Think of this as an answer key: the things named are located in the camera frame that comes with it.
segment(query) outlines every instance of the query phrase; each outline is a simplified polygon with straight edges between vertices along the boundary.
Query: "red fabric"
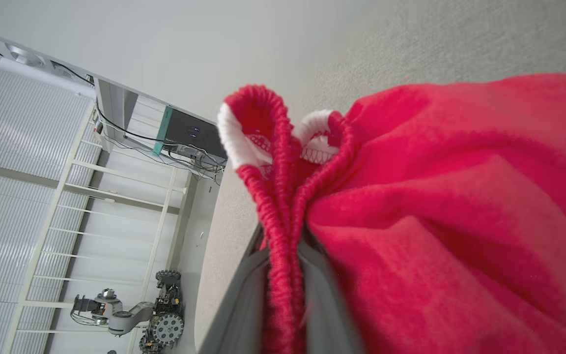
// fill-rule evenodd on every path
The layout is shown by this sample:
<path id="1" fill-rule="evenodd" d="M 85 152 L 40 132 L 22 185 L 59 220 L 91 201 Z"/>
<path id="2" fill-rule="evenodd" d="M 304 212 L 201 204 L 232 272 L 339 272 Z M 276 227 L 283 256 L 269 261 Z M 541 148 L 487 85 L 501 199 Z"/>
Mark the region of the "red fabric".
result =
<path id="1" fill-rule="evenodd" d="M 369 353 L 566 354 L 566 74 L 397 87 L 330 126 L 323 166 L 280 128 L 270 174 L 238 169 L 272 249 L 265 351 L 303 350 L 305 217 Z"/>

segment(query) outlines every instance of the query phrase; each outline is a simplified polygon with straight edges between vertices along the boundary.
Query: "metal frame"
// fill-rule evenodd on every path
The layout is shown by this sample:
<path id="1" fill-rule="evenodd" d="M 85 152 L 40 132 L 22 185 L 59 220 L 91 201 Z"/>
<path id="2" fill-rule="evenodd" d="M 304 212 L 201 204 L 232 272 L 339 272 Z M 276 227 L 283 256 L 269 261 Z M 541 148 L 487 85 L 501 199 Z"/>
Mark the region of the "metal frame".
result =
<path id="1" fill-rule="evenodd" d="M 86 115 L 86 117 L 91 117 L 94 114 L 93 110 L 94 110 L 94 107 L 91 106 L 89 108 L 89 112 Z M 67 156 L 67 162 L 65 163 L 65 166 L 64 166 L 63 171 L 61 173 L 60 179 L 58 180 L 58 185 L 56 186 L 56 190 L 54 192 L 54 197 L 53 197 L 52 202 L 51 202 L 49 209 L 47 211 L 47 217 L 45 217 L 45 222 L 43 223 L 43 227 L 41 229 L 40 235 L 39 235 L 38 240 L 36 242 L 36 246 L 34 247 L 34 251 L 33 251 L 31 259 L 29 261 L 29 265 L 28 265 L 27 273 L 25 275 L 25 279 L 23 280 L 23 286 L 22 286 L 22 289 L 20 291 L 18 305 L 16 306 L 16 309 L 14 311 L 14 314 L 13 314 L 13 317 L 12 317 L 12 320 L 11 320 L 11 325 L 10 325 L 10 328 L 9 328 L 9 332 L 7 334 L 6 342 L 5 342 L 5 345 L 4 345 L 4 353 L 5 354 L 9 354 L 12 351 L 13 345 L 14 345 L 14 339 L 16 338 L 16 334 L 18 332 L 58 333 L 58 334 L 81 333 L 81 332 L 99 332 L 97 330 L 96 331 L 84 331 L 84 330 L 60 331 L 60 330 L 18 329 L 19 324 L 20 324 L 20 320 L 22 318 L 23 309 L 25 307 L 31 306 L 31 307 L 50 307 L 50 308 L 54 308 L 54 309 L 70 309 L 73 305 L 73 304 L 70 304 L 70 303 L 67 303 L 67 302 L 43 302 L 43 301 L 28 300 L 28 294 L 29 294 L 29 291 L 30 291 L 30 288 L 31 288 L 31 283 L 32 283 L 32 280 L 35 279 L 35 278 L 47 278 L 47 279 L 62 280 L 62 281 L 68 281 L 68 282 L 101 282 L 102 284 L 141 285 L 140 301 L 144 301 L 145 296 L 146 296 L 146 292 L 147 292 L 147 289 L 148 289 L 148 285 L 149 285 L 149 282 L 150 282 L 151 273 L 153 271 L 152 267 L 153 267 L 153 264 L 154 264 L 154 260 L 156 258 L 157 251 L 159 249 L 159 242 L 160 242 L 160 237 L 161 237 L 161 234 L 162 234 L 162 231 L 163 231 L 164 221 L 166 219 L 166 215 L 168 213 L 168 210 L 170 209 L 169 203 L 170 203 L 170 200 L 171 200 L 171 193 L 173 191 L 179 191 L 181 193 L 187 192 L 187 188 L 176 188 L 174 186 L 174 182 L 175 182 L 176 176 L 177 176 L 177 168 L 175 168 L 173 166 L 164 165 L 165 167 L 171 169 L 171 177 L 170 177 L 170 179 L 169 179 L 169 181 L 166 185 L 161 186 L 157 183 L 150 183 L 150 181 L 146 181 L 144 178 L 125 175 L 124 173 L 122 173 L 120 171 L 111 170 L 111 169 L 104 168 L 104 167 L 101 167 L 101 166 L 96 166 L 96 165 L 84 163 L 82 161 L 77 161 L 76 160 L 76 154 L 77 154 L 77 151 L 78 151 L 80 145 L 82 143 L 90 143 L 90 142 L 83 141 L 83 135 L 85 134 L 85 130 L 86 130 L 88 124 L 92 124 L 92 123 L 90 121 L 88 121 L 87 119 L 85 119 L 83 121 L 83 123 L 80 125 L 79 131 L 77 132 L 74 143 L 72 144 L 71 150 L 69 151 L 69 155 Z M 124 196 L 124 195 L 115 195 L 114 193 L 110 193 L 110 192 L 107 192 L 107 191 L 94 190 L 94 189 L 83 187 L 83 186 L 77 186 L 77 185 L 74 185 L 74 184 L 69 184 L 69 183 L 67 183 L 67 178 L 69 177 L 69 173 L 72 170 L 72 166 L 74 166 L 74 165 L 82 166 L 82 167 L 85 167 L 85 168 L 91 168 L 95 171 L 101 171 L 102 173 L 109 173 L 109 174 L 116 175 L 116 176 L 119 176 L 119 177 L 126 177 L 128 179 L 133 179 L 135 181 L 153 184 L 155 186 L 161 186 L 163 188 L 166 188 L 167 192 L 166 192 L 166 197 L 165 197 L 164 203 L 163 204 L 156 204 L 156 203 L 152 203 L 152 202 L 149 202 L 149 201 L 139 200 L 139 199 L 135 199 L 135 198 Z M 55 230 L 52 227 L 52 220 L 54 219 L 54 214 L 58 210 L 58 207 L 71 208 L 70 206 L 61 206 L 59 204 L 61 195 L 63 194 L 63 191 L 71 190 L 71 188 L 75 188 L 76 193 L 83 193 L 83 194 L 86 194 L 90 197 L 97 197 L 97 194 L 99 193 L 101 195 L 101 197 L 104 197 L 104 198 L 120 197 L 121 199 L 133 200 L 133 201 L 140 203 L 142 205 L 148 204 L 148 205 L 153 205 L 155 207 L 160 207 L 159 222 L 157 223 L 157 230 L 156 230 L 155 238 L 154 238 L 154 241 L 153 241 L 153 244 L 152 244 L 152 250 L 150 252 L 150 257 L 149 257 L 148 262 L 147 262 L 146 274 L 145 274 L 143 282 L 141 282 L 141 283 L 139 283 L 139 282 L 115 282 L 113 280 L 108 280 L 108 279 L 106 279 L 106 280 L 96 280 L 96 279 L 60 278 L 60 277 L 54 277 L 54 276 L 36 275 L 36 268 L 38 266 L 40 256 L 41 256 L 42 253 L 46 252 L 46 251 L 43 250 L 43 246 L 45 246 L 45 241 L 47 239 L 47 235 L 49 234 L 50 230 Z M 109 217 L 120 217 L 119 215 L 110 215 L 110 214 L 107 214 L 107 213 L 98 213 L 96 211 L 90 211 L 90 210 L 84 210 L 84 211 L 88 212 L 88 213 L 96 213 L 96 214 L 100 214 L 100 215 L 106 215 L 106 216 L 109 216 Z M 79 235 L 85 235 L 85 236 L 91 236 L 91 237 L 112 237 L 112 236 L 106 236 L 106 235 L 92 235 L 92 234 L 89 234 L 89 233 L 81 233 L 81 232 L 75 231 L 75 230 L 57 229 L 57 231 L 66 231 L 66 232 L 70 232 L 70 233 L 77 233 Z M 62 255 L 63 256 L 69 256 L 70 258 L 73 258 L 73 259 L 78 258 L 78 257 L 83 258 L 83 256 L 78 256 L 78 255 L 67 255 L 67 254 L 62 254 Z M 113 260 L 113 261 L 116 260 L 115 258 L 100 258 L 100 259 L 102 259 L 102 260 Z M 134 347 L 135 342 L 137 340 L 137 334 L 138 333 L 139 332 L 137 332 L 137 331 L 132 331 L 131 334 L 130 334 L 131 338 L 130 338 L 130 345 L 128 347 L 128 354 L 132 354 L 132 352 L 133 352 L 133 347 Z"/>

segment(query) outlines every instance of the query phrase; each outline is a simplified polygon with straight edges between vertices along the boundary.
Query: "gray robotic arm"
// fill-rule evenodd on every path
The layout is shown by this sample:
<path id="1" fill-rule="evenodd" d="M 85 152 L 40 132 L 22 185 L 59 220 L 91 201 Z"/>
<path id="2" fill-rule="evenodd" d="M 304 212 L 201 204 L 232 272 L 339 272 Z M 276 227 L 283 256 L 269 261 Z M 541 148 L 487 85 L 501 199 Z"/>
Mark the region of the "gray robotic arm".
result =
<path id="1" fill-rule="evenodd" d="M 139 302 L 130 311 L 124 311 L 113 289 L 104 289 L 93 300 L 76 296 L 71 314 L 73 316 L 77 311 L 77 315 L 80 316 L 80 312 L 89 311 L 97 325 L 108 324 L 108 332 L 121 336 L 132 331 L 139 322 L 148 321 L 153 309 L 153 303 L 144 301 Z"/>

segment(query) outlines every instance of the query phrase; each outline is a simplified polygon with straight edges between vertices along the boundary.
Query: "corrugated panel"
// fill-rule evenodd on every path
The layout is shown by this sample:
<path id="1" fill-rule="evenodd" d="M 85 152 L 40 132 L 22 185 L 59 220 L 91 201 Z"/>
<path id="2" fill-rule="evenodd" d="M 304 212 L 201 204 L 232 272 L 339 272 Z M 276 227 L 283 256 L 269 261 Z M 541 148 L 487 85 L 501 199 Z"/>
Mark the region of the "corrugated panel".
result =
<path id="1" fill-rule="evenodd" d="M 36 184 L 0 177 L 0 336 L 7 332 L 14 312 L 25 271 L 40 233 L 47 208 L 54 190 Z M 64 192 L 60 204 L 84 208 L 87 198 L 83 195 Z M 77 230 L 83 213 L 59 208 L 52 226 Z M 74 235 L 61 235 L 48 239 L 45 249 L 70 253 L 74 246 Z M 65 276 L 69 258 L 47 257 L 39 261 L 37 273 Z M 57 301 L 62 289 L 58 280 L 35 280 L 30 289 L 29 299 Z M 49 329 L 54 315 L 53 309 L 25 308 L 20 329 Z M 38 353 L 45 345 L 46 335 L 23 334 L 15 341 L 14 352 Z M 0 337 L 0 351 L 3 342 Z"/>
<path id="2" fill-rule="evenodd" d="M 0 69 L 0 167 L 58 179 L 79 122 L 93 104 Z"/>

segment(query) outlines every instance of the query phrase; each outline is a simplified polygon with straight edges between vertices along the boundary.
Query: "red cloth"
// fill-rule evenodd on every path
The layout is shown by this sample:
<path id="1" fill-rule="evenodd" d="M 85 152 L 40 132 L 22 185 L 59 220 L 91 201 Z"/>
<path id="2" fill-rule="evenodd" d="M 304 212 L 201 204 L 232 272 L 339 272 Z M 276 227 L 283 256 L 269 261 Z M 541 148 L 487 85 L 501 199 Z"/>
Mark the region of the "red cloth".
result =
<path id="1" fill-rule="evenodd" d="M 336 173 L 310 193 L 305 222 L 369 353 L 566 354 L 566 74 L 406 85 L 359 99 L 330 125 L 335 144 L 352 132 L 340 147 L 352 156 L 318 170 Z M 292 169 L 302 175 L 292 194 L 316 168 Z M 294 233 L 303 206 L 272 195 Z"/>

